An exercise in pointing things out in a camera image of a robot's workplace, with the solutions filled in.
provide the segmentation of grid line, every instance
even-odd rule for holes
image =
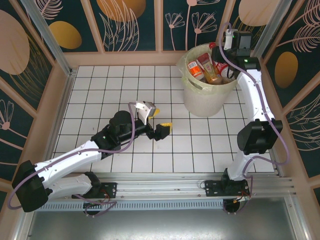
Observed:
[[[172,115],[172,80],[171,80],[171,67],[169,67],[170,72],[170,102],[171,102],[171,123],[173,122],[173,115]],[[171,137],[171,147],[172,147],[172,172],[175,172],[175,157],[174,157],[174,136],[173,134]]]
[[[136,86],[136,88],[138,89],[139,88],[139,76],[140,76],[140,66],[139,66],[139,71],[138,71],[138,84],[137,84],[137,86]],[[138,93],[139,93],[139,91],[137,90],[136,91],[136,99],[138,99]],[[133,146],[132,146],[132,162],[131,162],[131,172],[133,172],[133,169],[134,169],[134,152],[135,152],[135,141],[133,140]]]
[[[90,78],[90,83],[89,83],[89,87],[88,87],[88,91],[87,91],[87,94],[86,94],[86,98],[85,98],[85,102],[87,102],[88,100],[88,95],[89,95],[89,89],[90,89],[90,84],[91,84],[91,80],[92,80],[92,76],[94,74],[94,67],[92,69],[92,73],[91,73],[91,78]],[[81,125],[82,125],[82,120],[83,120],[83,117],[84,117],[84,114],[85,114],[85,110],[86,110],[86,104],[84,104],[84,108],[83,108],[83,112],[82,112],[82,118],[81,118],[81,121],[80,121],[80,126],[79,126],[79,131],[78,131],[78,136],[76,137],[76,140],[75,140],[75,148],[77,147],[77,142],[78,142],[78,139],[79,139],[79,135],[80,135],[80,129],[81,129]]]
[[[122,86],[124,84],[124,75],[125,75],[125,67],[123,67],[123,72],[122,72],[122,79],[121,79],[121,89],[120,89],[120,97],[119,97],[119,107],[118,107],[118,111],[120,111],[120,104],[121,104],[121,93],[122,93]],[[114,165],[114,154],[112,154],[112,160],[111,160],[111,169],[110,172],[112,173],[112,167]]]
[[[226,111],[225,111],[225,106],[223,105],[223,111],[224,111],[224,116],[226,116]],[[232,161],[234,161],[234,156],[232,154],[232,146],[231,146],[231,140],[230,140],[230,135],[229,135],[229,130],[228,130],[228,122],[227,122],[227,118],[225,117],[225,125],[226,125],[226,132],[228,133],[228,139],[229,139],[229,144],[230,144],[230,151],[231,151],[231,155],[232,155]]]
[[[225,163],[223,163],[222,161],[228,160],[230,162],[230,159],[234,160],[235,154],[233,152],[235,150],[232,149],[232,146],[233,148],[235,147],[235,139],[236,139],[235,129],[237,129],[237,127],[232,124],[237,123],[236,120],[239,120],[239,119],[242,119],[242,121],[245,123],[245,116],[244,116],[245,109],[242,107],[245,107],[246,105],[241,103],[242,100],[240,99],[242,99],[241,94],[243,91],[239,89],[239,87],[233,90],[236,92],[232,91],[233,96],[230,98],[231,101],[228,100],[227,101],[228,103],[225,103],[222,106],[222,109],[219,114],[217,114],[216,116],[199,118],[190,114],[184,108],[184,106],[182,106],[183,105],[182,103],[183,85],[181,84],[181,82],[178,81],[177,76],[173,78],[173,73],[174,73],[173,71],[175,71],[174,66],[169,67],[169,69],[167,66],[159,67],[159,68],[152,66],[147,69],[148,71],[147,75],[149,75],[148,77],[140,76],[143,68],[140,66],[136,66],[132,68],[132,70],[130,69],[130,71],[132,71],[132,73],[134,74],[132,78],[136,78],[134,79],[134,82],[130,82],[129,79],[127,79],[127,81],[124,81],[125,78],[131,77],[128,75],[128,71],[126,71],[126,74],[125,74],[125,68],[126,68],[125,66],[124,67],[121,66],[121,67],[118,67],[116,71],[114,71],[114,68],[113,70],[110,69],[110,67],[108,69],[105,68],[104,74],[106,74],[106,77],[105,76],[93,77],[94,71],[96,69],[96,67],[94,66],[88,67],[87,69],[82,68],[79,74],[77,72],[76,78],[77,79],[83,78],[83,79],[80,79],[77,85],[75,85],[76,81],[73,84],[71,93],[75,93],[75,95],[72,97],[72,101],[71,101],[71,95],[70,95],[70,98],[66,107],[66,111],[64,113],[61,128],[59,130],[57,143],[55,144],[54,154],[61,155],[65,153],[65,149],[74,148],[74,145],[76,145],[77,147],[78,145],[82,144],[83,141],[86,141],[87,138],[89,139],[92,136],[92,134],[90,134],[90,132],[92,131],[92,127],[96,126],[97,121],[98,121],[97,126],[99,130],[103,127],[103,124],[107,124],[108,119],[110,119],[112,115],[114,115],[120,109],[124,109],[124,105],[125,105],[124,99],[127,96],[127,94],[129,94],[130,96],[132,96],[132,99],[128,99],[130,100],[130,102],[133,102],[138,98],[140,101],[143,101],[143,100],[144,101],[153,100],[153,102],[155,102],[155,100],[157,101],[155,105],[160,109],[160,113],[155,117],[155,119],[151,120],[151,125],[153,126],[153,128],[155,128],[157,123],[162,123],[165,121],[174,122],[173,132],[168,136],[168,138],[171,138],[171,143],[169,139],[167,142],[164,142],[164,144],[162,144],[161,142],[156,143],[154,140],[152,140],[152,143],[151,143],[151,142],[148,142],[148,139],[146,138],[146,139],[143,139],[146,142],[143,142],[142,140],[142,143],[145,143],[145,145],[143,145],[145,146],[145,148],[140,148],[138,146],[139,145],[138,142],[136,142],[135,140],[132,143],[133,144],[132,151],[123,153],[124,155],[127,155],[127,154],[132,154],[132,155],[130,157],[129,155],[127,155],[125,158],[122,158],[123,156],[120,157],[121,159],[126,159],[123,166],[122,166],[122,163],[116,164],[116,162],[114,162],[114,158],[118,159],[118,156],[113,155],[112,158],[110,159],[111,162],[107,163],[107,167],[105,169],[103,164],[100,165],[101,166],[100,172],[101,171],[102,172],[126,171],[130,173],[130,172],[133,172],[133,170],[135,170],[135,172],[137,170],[138,171],[145,170],[145,171],[148,171],[149,173],[155,173],[155,172],[194,173],[196,170],[198,171],[199,169],[203,169],[205,171],[207,169],[207,166],[209,167],[209,164],[211,164],[211,161],[209,160],[210,156],[212,157],[213,168],[211,168],[210,166],[211,170],[208,170],[208,171],[216,172],[216,171],[221,171],[222,169],[221,166],[224,167]],[[97,88],[93,87],[94,83],[97,83],[97,86],[98,86]],[[143,86],[139,87],[139,84],[142,84],[142,83],[145,83],[144,87]],[[207,130],[204,130],[202,126],[199,126],[199,125],[194,126],[193,123],[194,122],[196,123],[197,121],[195,119],[199,119],[199,122],[201,122],[203,124],[203,127],[207,128]],[[219,128],[219,125],[217,124],[212,125],[215,122],[220,124],[222,124],[223,122],[223,126],[225,125],[226,127],[223,127],[224,130],[220,131],[219,129],[216,129],[216,128]],[[91,129],[88,129],[89,130],[88,131],[86,130],[85,124],[89,124],[89,126],[91,124],[94,124],[94,125],[91,127]],[[174,142],[174,137],[181,138],[182,141]],[[198,141],[201,141],[202,139],[204,140],[205,138],[208,138],[208,137],[210,138],[210,140],[207,141],[205,146],[202,147],[202,143]],[[189,144],[188,149],[186,149],[185,147],[186,145],[186,143],[184,142],[185,140],[191,141],[190,143],[188,143]],[[140,154],[141,159],[137,158],[138,155],[135,156],[135,154]],[[215,157],[215,154],[225,154],[225,158]],[[254,164],[254,169],[252,170],[255,172],[271,172],[272,169],[271,169],[271,166],[265,167],[265,164],[263,165],[261,164],[258,166],[258,171],[257,171],[256,165]],[[97,171],[97,169],[96,168],[94,169],[94,166],[92,166],[91,164],[91,166],[86,171],[92,171],[92,170]]]

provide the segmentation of yellow object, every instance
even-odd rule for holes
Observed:
[[[295,80],[298,71],[298,59],[292,52],[282,53],[275,64],[274,77],[275,83],[280,88],[289,87]]]
[[[170,133],[172,132],[172,122],[170,122],[170,123],[161,123],[160,125],[163,126],[163,127],[170,127]]]
[[[16,19],[3,10],[0,10],[0,22],[0,69],[19,75],[29,63],[28,35]]]
[[[241,0],[238,11],[240,20],[253,27],[266,25],[279,2],[280,0]]]
[[[153,118],[154,118],[155,116],[157,116],[159,113],[160,113],[160,109],[159,109],[159,108],[156,108],[153,116],[150,116],[149,119],[153,119]]]
[[[65,49],[76,49],[82,43],[78,30],[65,21],[55,21],[49,26],[59,46]]]
[[[128,22],[131,17],[125,17],[130,15],[130,9],[133,11],[136,18],[139,18],[146,9],[146,0],[97,0],[101,11],[110,19],[117,22]]]

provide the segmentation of wallpaper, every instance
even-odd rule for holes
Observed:
[[[295,144],[309,178],[320,174],[320,85],[287,115]]]
[[[106,52],[155,51],[154,0],[90,0]]]
[[[215,42],[225,6],[225,0],[163,0],[163,50]]]
[[[0,178],[11,181],[33,117],[0,90]]]
[[[320,1],[306,0],[266,63],[284,107],[319,72]]]
[[[230,18],[233,29],[252,32],[253,49],[280,0],[236,0]]]
[[[52,65],[8,0],[0,19],[0,77],[37,109]]]
[[[266,54],[268,53],[271,45],[274,43],[274,39],[276,38],[276,36],[278,35],[278,33],[280,32],[280,30],[282,29],[283,25],[285,24],[288,16],[290,15],[292,9],[294,8],[294,6],[296,5],[298,0],[292,0],[291,4],[290,4],[290,7],[288,9],[288,11],[286,12],[286,14],[284,15],[284,17],[282,18],[278,28],[276,29],[276,31],[274,32],[269,44],[266,46],[263,54],[262,54],[262,58],[264,58],[266,56]]]
[[[320,207],[320,187],[313,189],[313,191]]]
[[[80,0],[34,2],[64,53],[98,51]]]
[[[3,205],[5,204],[7,193],[5,191],[0,191],[0,213]]]

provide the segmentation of white bucket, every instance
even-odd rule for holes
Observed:
[[[187,65],[204,53],[211,53],[209,44],[192,48],[179,60],[177,66],[183,75],[183,101],[186,109],[193,115],[207,118],[220,111],[228,95],[236,87],[237,81],[223,85],[211,85],[195,79],[190,74]]]

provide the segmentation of metal frame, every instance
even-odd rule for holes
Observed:
[[[276,30],[278,29],[279,24],[281,23],[281,20],[283,19],[286,12],[288,11],[291,2],[292,0],[279,1],[275,11],[270,17],[270,21],[265,26],[258,42],[255,45],[255,48],[251,54],[252,57],[257,57],[258,59],[261,58],[270,40],[272,39],[272,36],[275,34]]]
[[[65,58],[65,55],[62,52],[60,46],[58,45],[55,37],[50,31],[47,22],[42,17],[35,1],[30,1],[30,0],[20,0],[20,1],[23,4],[24,8],[26,9],[27,13],[29,14],[30,18],[32,19],[37,30],[41,33],[41,36],[47,43],[55,59],[60,64],[62,70],[67,76],[69,76],[71,73],[71,68],[68,64],[68,61]]]

